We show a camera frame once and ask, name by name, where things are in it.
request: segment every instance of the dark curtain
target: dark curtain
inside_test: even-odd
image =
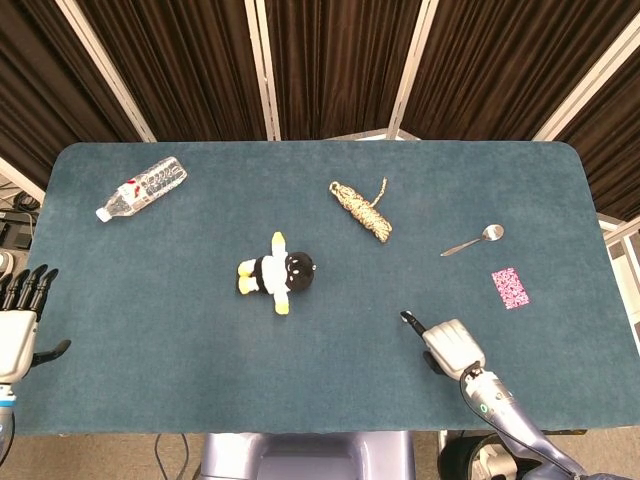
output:
[[[401,128],[531,139],[638,11],[639,0],[441,0]]]
[[[560,133],[584,164],[596,209],[640,215],[640,51],[629,58]]]
[[[158,140],[266,139],[244,2],[79,4]]]
[[[55,2],[0,1],[0,156],[40,187],[65,147],[139,141]]]
[[[267,0],[283,140],[389,125],[419,0]]]

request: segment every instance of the pink card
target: pink card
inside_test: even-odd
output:
[[[527,295],[527,291],[522,286],[515,268],[509,267],[493,272],[491,277],[507,310],[522,307],[529,303],[529,295]]]

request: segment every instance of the stuffed toy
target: stuffed toy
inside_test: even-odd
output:
[[[316,266],[304,252],[288,254],[280,232],[271,239],[271,255],[245,260],[238,266],[238,290],[243,295],[263,292],[273,295],[276,313],[289,313],[287,293],[304,290],[313,281]]]

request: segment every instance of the spoon bowl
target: spoon bowl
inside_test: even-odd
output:
[[[496,240],[500,240],[504,235],[504,227],[497,223],[493,225],[489,225],[482,231],[482,239],[487,240],[489,242],[495,242]]]

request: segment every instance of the rope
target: rope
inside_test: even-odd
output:
[[[387,179],[382,179],[380,193],[372,203],[365,200],[362,195],[347,185],[333,181],[329,185],[329,191],[335,195],[351,215],[358,220],[367,230],[371,230],[378,240],[385,243],[391,235],[391,224],[378,211],[373,208],[382,198],[387,188]]]

